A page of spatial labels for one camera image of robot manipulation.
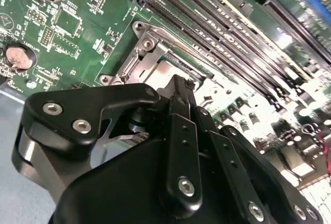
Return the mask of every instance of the ram slot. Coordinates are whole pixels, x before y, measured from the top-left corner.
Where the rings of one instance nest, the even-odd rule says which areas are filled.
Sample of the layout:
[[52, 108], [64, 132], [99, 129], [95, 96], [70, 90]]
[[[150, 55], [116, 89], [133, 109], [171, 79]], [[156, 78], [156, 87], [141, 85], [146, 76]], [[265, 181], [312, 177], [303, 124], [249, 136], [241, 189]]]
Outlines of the ram slot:
[[330, 71], [331, 54], [277, 0], [267, 0], [264, 9], [291, 35], [324, 69]]
[[[290, 81], [291, 79], [286, 75], [285, 71], [276, 64], [270, 57], [268, 57], [261, 48], [258, 47], [261, 43], [256, 42], [257, 36], [252, 36], [253, 32], [248, 30], [246, 26], [244, 30], [244, 33], [240, 33], [236, 28], [232, 28], [232, 23], [227, 20], [226, 18], [223, 18], [220, 13], [213, 10], [213, 6], [209, 6], [208, 2], [205, 0], [188, 0], [190, 4], [192, 4], [196, 11], [198, 11], [200, 14], [202, 14], [207, 20], [211, 21], [216, 25], [217, 28], [220, 29], [221, 32], [225, 33], [228, 36], [231, 36], [231, 38], [237, 42], [241, 47], [246, 49], [246, 52], [248, 53], [249, 58], [254, 58], [255, 60], [261, 61], [265, 68], [268, 71], [271, 71], [274, 75], [279, 76], [284, 82]], [[178, 1], [172, 0], [173, 4], [179, 4]], [[193, 12], [197, 18], [200, 18], [200, 16], [194, 11]], [[247, 34], [250, 33], [250, 38], [255, 41], [249, 40], [247, 38]]]
[[206, 40], [200, 37], [195, 30], [193, 30], [190, 26], [181, 21], [177, 16], [175, 16], [164, 6], [153, 0], [149, 0], [146, 3], [146, 8], [151, 10], [156, 15], [159, 15], [164, 20], [168, 21], [180, 32], [187, 35], [189, 39], [196, 43], [196, 46], [199, 47], [199, 50], [201, 50], [203, 54], [206, 54], [205, 57], [207, 59], [210, 59], [212, 63], [219, 61], [220, 64], [225, 65], [230, 74], [237, 76], [240, 80], [252, 87], [256, 92], [259, 92], [261, 95], [268, 99], [274, 98], [271, 94], [268, 93], [269, 90], [267, 87], [251, 79], [250, 76], [248, 76], [247, 73], [241, 68], [235, 67], [231, 63], [229, 63], [229, 60], [220, 51], [216, 50]]
[[261, 38], [258, 38], [259, 40], [264, 40], [264, 43], [266, 43], [266, 47], [271, 48], [271, 53], [268, 54], [268, 56], [272, 56], [273, 53], [277, 53], [281, 56], [281, 59], [285, 61], [288, 65], [291, 65], [291, 67], [299, 73], [298, 76], [300, 76], [304, 80], [311, 80], [312, 76], [307, 74], [300, 65], [298, 65], [296, 62], [294, 62], [285, 52], [283, 52], [272, 40], [270, 40], [261, 30], [259, 30], [253, 22], [251, 22], [249, 19], [247, 19], [239, 10], [237, 10], [228, 0], [214, 0], [218, 6], [221, 6], [224, 9], [227, 9], [225, 11], [233, 11], [234, 15], [236, 15], [236, 20], [241, 21], [243, 24], [247, 25], [247, 27], [251, 30], [253, 30], [254, 33], [257, 33]]
[[[207, 22], [202, 19], [196, 12], [192, 11], [188, 8], [185, 4], [181, 3], [179, 0], [162, 0], [164, 3], [167, 3], [172, 8], [175, 8], [178, 12], [180, 12], [186, 19], [189, 19], [190, 22], [195, 23], [198, 29], [201, 32], [206, 33], [209, 39], [215, 43], [220, 44], [224, 52], [231, 55], [236, 60], [236, 66], [242, 67], [246, 65], [245, 68], [250, 68], [249, 70], [255, 74], [255, 77], [258, 78], [260, 81], [267, 84], [270, 88], [275, 89], [276, 92], [280, 94], [280, 97], [286, 95], [288, 92], [285, 92], [284, 89], [278, 82], [276, 82], [267, 72], [261, 70], [259, 66], [251, 61], [249, 57], [255, 57], [259, 59], [255, 53], [249, 53], [249, 57], [243, 51], [241, 51], [238, 47], [234, 44], [229, 43], [225, 40], [217, 30], [211, 27]], [[240, 40], [234, 38], [237, 43], [239, 43], [242, 47], [247, 47], [244, 43]]]

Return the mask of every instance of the dimm slot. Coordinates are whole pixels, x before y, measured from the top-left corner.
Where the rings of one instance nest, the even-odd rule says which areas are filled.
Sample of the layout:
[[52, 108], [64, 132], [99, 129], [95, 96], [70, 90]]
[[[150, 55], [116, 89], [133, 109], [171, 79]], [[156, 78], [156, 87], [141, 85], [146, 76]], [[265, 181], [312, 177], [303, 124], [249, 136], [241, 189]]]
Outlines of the dimm slot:
[[186, 34], [190, 39], [192, 39], [200, 49], [204, 51], [206, 54], [212, 55], [217, 61], [221, 61], [229, 70], [230, 73], [239, 77], [242, 81], [250, 85], [255, 91], [259, 92], [261, 95], [272, 98], [270, 94], [268, 94], [268, 88], [265, 88], [262, 84], [258, 84], [250, 79], [249, 76], [244, 77], [246, 75], [245, 71], [242, 71], [239, 68], [231, 65], [227, 58], [224, 57], [219, 51], [213, 48], [210, 44], [208, 44], [204, 39], [202, 39], [198, 34], [195, 33], [193, 29], [187, 26], [184, 22], [182, 22], [179, 18], [173, 15], [169, 10], [161, 6], [159, 3], [150, 1], [146, 3], [147, 8], [153, 11], [155, 14], [159, 15], [161, 18], [170, 22], [174, 27], [179, 29], [181, 32]]
[[[249, 70], [252, 70], [255, 74], [256, 78], [259, 78], [260, 81], [264, 81], [269, 87], [276, 89], [276, 92], [280, 93], [280, 95], [285, 95], [283, 88], [278, 84], [270, 75], [268, 75], [265, 71], [261, 70], [255, 63], [253, 63], [250, 58], [248, 58], [242, 51], [240, 51], [237, 47], [233, 47], [233, 44], [228, 43], [214, 28], [208, 25], [205, 20], [201, 19], [199, 15], [197, 15], [194, 11], [188, 8], [185, 4], [181, 3], [178, 0], [162, 0], [168, 5], [172, 5], [175, 7], [181, 14], [183, 14], [186, 18], [190, 19], [192, 23], [196, 23], [200, 31], [207, 32], [214, 43], [219, 43], [222, 45], [222, 48], [225, 52], [230, 54], [237, 61], [242, 61]], [[239, 44], [244, 47], [247, 47], [240, 40], [236, 40]]]
[[301, 25], [300, 22], [284, 8], [277, 0], [267, 0], [264, 9], [292, 36], [304, 49], [306, 49], [317, 62], [330, 71], [331, 54]]

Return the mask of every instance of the green circuit board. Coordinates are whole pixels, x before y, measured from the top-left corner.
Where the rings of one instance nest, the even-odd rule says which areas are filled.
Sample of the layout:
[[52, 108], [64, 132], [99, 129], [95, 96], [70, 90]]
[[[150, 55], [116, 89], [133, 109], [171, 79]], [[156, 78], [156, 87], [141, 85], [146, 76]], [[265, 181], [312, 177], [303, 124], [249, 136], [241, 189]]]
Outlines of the green circuit board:
[[[244, 0], [252, 5], [249, 19], [269, 38], [277, 42], [282, 30], [264, 12], [258, 0]], [[296, 17], [306, 21], [322, 44], [330, 47], [331, 32], [317, 18], [307, 18], [305, 5], [298, 0], [280, 0]], [[171, 29], [129, 0], [1, 0], [0, 27], [3, 46], [18, 41], [32, 48], [37, 64], [25, 73], [14, 74], [10, 86], [30, 95], [83, 86], [100, 86], [100, 74], [114, 74], [136, 43], [131, 24], [134, 20], [151, 21]], [[105, 46], [111, 52], [104, 53]], [[293, 60], [305, 62], [306, 54], [294, 43], [285, 50]], [[37, 87], [26, 87], [26, 81]]]

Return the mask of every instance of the motherboard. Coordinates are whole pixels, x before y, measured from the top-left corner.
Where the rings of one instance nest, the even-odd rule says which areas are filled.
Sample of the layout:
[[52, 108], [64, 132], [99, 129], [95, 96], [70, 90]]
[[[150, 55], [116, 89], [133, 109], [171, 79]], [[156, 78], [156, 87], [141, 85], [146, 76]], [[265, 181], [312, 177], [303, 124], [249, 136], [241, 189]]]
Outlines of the motherboard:
[[219, 128], [262, 154], [315, 159], [331, 137], [330, 11], [331, 0], [1, 0], [0, 85], [158, 89], [178, 74]]

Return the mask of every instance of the capacitor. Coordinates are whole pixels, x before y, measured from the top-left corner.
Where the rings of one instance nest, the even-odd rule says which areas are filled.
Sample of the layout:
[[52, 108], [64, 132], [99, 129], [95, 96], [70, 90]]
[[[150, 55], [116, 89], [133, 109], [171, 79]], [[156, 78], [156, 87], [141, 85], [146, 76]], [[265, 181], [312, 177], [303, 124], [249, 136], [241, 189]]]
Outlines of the capacitor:
[[246, 132], [250, 131], [250, 128], [249, 128], [249, 126], [247, 125], [246, 122], [240, 122], [240, 127], [242, 128], [243, 133], [246, 133]]
[[330, 114], [327, 114], [320, 109], [317, 109], [314, 112], [317, 114], [317, 116], [319, 117], [319, 119], [325, 126], [331, 125], [331, 115]]
[[236, 122], [234, 121], [234, 119], [232, 119], [232, 117], [229, 116], [229, 115], [226, 114], [226, 113], [221, 113], [221, 114], [220, 114], [220, 118], [221, 118], [221, 121], [222, 121], [225, 125], [230, 125], [230, 126], [235, 126], [235, 125], [236, 125]]
[[236, 99], [236, 104], [238, 109], [245, 115], [249, 114], [250, 112], [252, 112], [252, 108], [250, 107], [250, 105], [245, 102], [243, 99], [241, 99], [240, 97], [238, 97]]
[[36, 65], [37, 55], [26, 45], [14, 43], [6, 49], [6, 60], [13, 69], [25, 71]]
[[311, 95], [309, 95], [307, 92], [303, 92], [302, 94], [299, 95], [299, 97], [312, 110], [318, 109], [320, 107], [319, 103], [314, 98], [312, 98]]
[[252, 121], [254, 126], [259, 125], [261, 123], [259, 118], [254, 113], [250, 113], [249, 118]]
[[310, 110], [300, 101], [297, 102], [298, 106], [296, 107], [296, 111], [300, 116], [308, 116], [310, 114]]
[[232, 118], [234, 118], [237, 122], [240, 122], [243, 119], [243, 115], [241, 111], [234, 106], [229, 106], [228, 107], [229, 114], [231, 115]]

